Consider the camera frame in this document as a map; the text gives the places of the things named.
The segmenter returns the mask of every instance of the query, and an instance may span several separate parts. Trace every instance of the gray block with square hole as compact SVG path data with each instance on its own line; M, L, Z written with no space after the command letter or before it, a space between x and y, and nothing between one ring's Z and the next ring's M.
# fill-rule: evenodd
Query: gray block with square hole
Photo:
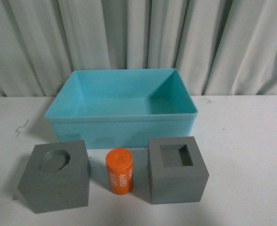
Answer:
M34 213L88 206L90 162L84 141L36 145L18 185Z
M209 172L194 137L149 139L151 204L199 202Z

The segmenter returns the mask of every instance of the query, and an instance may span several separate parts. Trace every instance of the orange can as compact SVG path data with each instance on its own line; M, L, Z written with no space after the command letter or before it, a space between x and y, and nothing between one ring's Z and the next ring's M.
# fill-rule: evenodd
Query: orange can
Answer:
M111 191L114 194L126 194L133 187L132 154L125 148L116 148L106 156L106 167Z

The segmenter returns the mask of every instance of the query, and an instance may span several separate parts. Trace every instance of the plastic bin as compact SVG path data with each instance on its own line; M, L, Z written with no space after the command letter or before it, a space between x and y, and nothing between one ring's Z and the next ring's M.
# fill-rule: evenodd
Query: plastic bin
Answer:
M189 136L197 112L176 69L97 70L74 71L45 117L60 141L147 147Z

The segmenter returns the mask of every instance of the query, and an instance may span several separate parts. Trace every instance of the white table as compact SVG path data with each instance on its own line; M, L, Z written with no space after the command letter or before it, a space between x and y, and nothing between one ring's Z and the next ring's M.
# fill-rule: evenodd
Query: white table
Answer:
M89 149L88 207L34 214L16 187L34 146L57 142L42 117L52 100L0 97L0 226L277 225L277 96L193 97L191 135L210 173L201 202L149 204L145 148L130 149L132 192L115 195L105 167L110 149Z

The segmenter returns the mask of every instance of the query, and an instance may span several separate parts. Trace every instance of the curtain fold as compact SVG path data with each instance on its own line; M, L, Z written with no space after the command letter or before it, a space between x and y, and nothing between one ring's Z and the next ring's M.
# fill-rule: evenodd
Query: curtain fold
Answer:
M205 89L217 93L277 94L277 0L233 2Z
M0 96L172 67L192 95L277 95L277 0L0 0Z

